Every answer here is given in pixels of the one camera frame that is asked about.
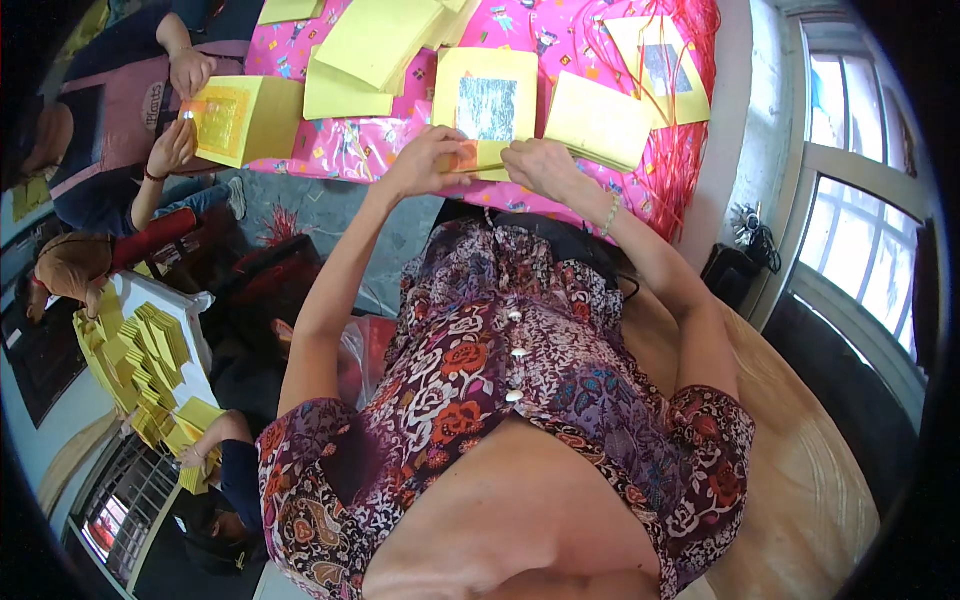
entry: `floral blouse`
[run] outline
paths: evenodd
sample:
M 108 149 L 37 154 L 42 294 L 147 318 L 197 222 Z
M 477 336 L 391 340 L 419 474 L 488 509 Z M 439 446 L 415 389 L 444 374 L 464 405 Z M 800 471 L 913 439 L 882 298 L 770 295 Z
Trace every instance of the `floral blouse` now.
M 517 413 L 593 463 L 673 598 L 730 547 L 755 427 L 705 386 L 664 397 L 624 348 L 622 296 L 522 228 L 454 222 L 406 265 L 372 402 L 305 402 L 257 440 L 267 548 L 315 598 L 360 598 L 373 553 L 457 459 Z

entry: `person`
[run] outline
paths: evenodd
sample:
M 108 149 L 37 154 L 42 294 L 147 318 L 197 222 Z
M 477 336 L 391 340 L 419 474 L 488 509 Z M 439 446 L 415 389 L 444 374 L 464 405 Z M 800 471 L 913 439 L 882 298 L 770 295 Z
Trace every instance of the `person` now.
M 117 237 L 183 206 L 199 216 L 229 203 L 242 219 L 240 179 L 212 187 L 189 181 L 166 195 L 163 186 L 170 175 L 215 167 L 194 157 L 196 128 L 176 115 L 211 75 L 241 74 L 248 47 L 222 41 L 194 48 L 169 1 L 120 21 L 77 54 L 56 102 L 27 99 L 19 129 L 5 136 L 11 143 L 4 149 L 4 190 L 43 176 L 62 221 Z
M 219 479 L 220 492 L 233 510 L 218 508 L 214 494 L 201 494 L 186 501 L 187 508 L 179 514 L 180 528 L 194 563 L 215 575 L 232 575 L 242 570 L 244 560 L 253 556 L 252 550 L 263 536 L 256 474 L 259 455 L 242 412 L 226 411 L 178 460 L 184 468 L 206 469 L 207 456 L 217 446 L 222 466 L 209 473 L 210 480 Z
M 63 233 L 46 243 L 41 240 L 34 268 L 17 281 L 16 296 L 25 299 L 27 318 L 35 324 L 43 319 L 51 296 L 77 300 L 86 307 L 86 316 L 95 319 L 110 273 L 149 258 L 196 225 L 196 215 L 184 209 L 154 219 L 145 231 L 120 240 L 87 231 Z
M 555 243 L 534 233 L 548 219 L 488 211 L 434 229 L 403 270 L 372 402 L 338 399 L 377 235 L 404 198 L 466 183 L 435 171 L 463 141 L 427 127 L 406 146 L 307 297 L 257 440 L 268 553 L 314 598 L 673 598 L 737 534 L 755 426 L 716 298 L 564 146 L 516 141 L 502 158 L 612 237 L 672 313 L 678 392 L 625 349 L 615 274 L 568 258 L 588 247 L 578 229 L 544 227 Z

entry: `woman's arm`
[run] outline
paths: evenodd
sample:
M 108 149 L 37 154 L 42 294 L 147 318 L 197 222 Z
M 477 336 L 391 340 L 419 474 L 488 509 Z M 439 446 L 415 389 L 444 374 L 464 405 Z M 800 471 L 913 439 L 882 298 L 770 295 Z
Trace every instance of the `woman's arm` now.
M 197 152 L 196 126 L 192 119 L 178 119 L 154 144 L 147 160 L 147 173 L 165 179 L 175 169 L 186 164 Z M 143 185 L 130 207 L 130 221 L 137 231 L 146 229 L 154 219 L 156 207 L 163 195 L 163 181 L 143 178 Z
M 511 179 L 575 210 L 602 228 L 613 198 L 577 169 L 563 144 L 546 140 L 514 142 L 503 151 Z M 610 236 L 627 254 L 650 291 L 680 328 L 677 389 L 709 385 L 737 397 L 738 367 L 718 300 L 686 261 L 625 208 L 616 212 Z
M 199 467 L 204 464 L 213 448 L 225 440 L 253 444 L 250 426 L 240 411 L 228 410 L 217 417 L 197 443 L 185 448 L 177 458 L 184 467 Z
M 460 145 L 462 141 L 464 137 L 450 128 L 428 126 L 403 149 L 390 171 L 370 187 L 360 211 L 326 260 L 300 310 L 276 409 L 278 417 L 313 398 L 339 397 L 340 336 L 356 302 L 376 238 L 404 198 L 468 182 L 463 174 L 441 174 L 435 166 L 437 158 L 443 155 L 469 157 Z
M 156 28 L 156 43 L 170 55 L 170 84 L 182 100 L 197 95 L 217 70 L 217 61 L 193 49 L 190 32 L 173 12 Z

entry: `pink tablecloth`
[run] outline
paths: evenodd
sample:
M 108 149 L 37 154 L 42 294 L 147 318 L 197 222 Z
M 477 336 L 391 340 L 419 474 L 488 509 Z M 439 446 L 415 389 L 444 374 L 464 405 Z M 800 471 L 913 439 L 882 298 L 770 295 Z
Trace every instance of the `pink tablecloth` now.
M 326 39 L 348 5 L 349 0 L 327 0 L 320 18 L 258 26 L 253 33 L 246 73 L 304 81 L 310 48 Z M 619 84 L 619 75 L 627 69 L 602 19 L 633 15 L 634 6 L 637 11 L 641 10 L 640 3 L 613 0 L 484 0 L 470 21 L 461 45 L 509 47 L 540 55 L 540 133 L 546 99 L 550 98 L 552 84 L 560 71 L 624 89 Z M 677 22 L 677 25 L 684 39 L 689 39 L 683 23 Z M 699 53 L 692 43 L 687 49 L 699 69 Z M 407 71 L 404 95 L 395 99 L 391 117 L 304 121 L 292 159 L 258 160 L 249 168 L 320 179 L 367 183 L 378 180 L 407 140 L 429 121 L 436 67 L 436 53 L 421 50 Z M 631 88 L 629 83 L 624 83 L 627 89 Z M 643 164 L 631 174 L 623 175 L 584 159 L 579 159 L 578 164 L 606 189 L 621 195 L 626 208 L 644 221 L 651 220 L 655 208 L 647 191 L 650 189 L 647 178 L 656 168 L 651 145 L 647 146 Z M 472 204 L 534 212 L 578 226 L 582 224 L 570 209 L 514 183 L 477 181 L 469 188 L 451 188 L 445 192 L 446 196 L 463 195 Z

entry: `woman's hand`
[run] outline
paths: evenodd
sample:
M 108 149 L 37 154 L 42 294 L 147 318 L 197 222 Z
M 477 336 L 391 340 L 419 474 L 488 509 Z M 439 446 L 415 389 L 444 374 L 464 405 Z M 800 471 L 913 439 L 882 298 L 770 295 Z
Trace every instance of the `woman's hand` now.
M 180 456 L 177 457 L 181 468 L 202 467 L 206 468 L 206 457 L 197 451 L 195 445 L 189 445 L 183 449 Z
M 576 199 L 596 182 L 577 168 L 577 163 L 560 142 L 546 139 L 515 141 L 500 153 L 510 181 L 577 210 Z
M 178 119 L 154 144 L 147 160 L 147 173 L 164 178 L 185 165 L 197 152 L 197 129 L 193 119 Z
M 426 126 L 420 135 L 404 147 L 394 165 L 374 187 L 389 192 L 388 197 L 399 202 L 410 196 L 439 192 L 453 185 L 469 185 L 471 179 L 468 175 L 443 173 L 438 166 L 441 156 L 470 158 L 470 153 L 461 144 L 466 140 L 462 133 L 449 127 Z
M 199 94 L 216 70 L 216 59 L 193 48 L 184 48 L 170 57 L 170 83 L 184 102 Z

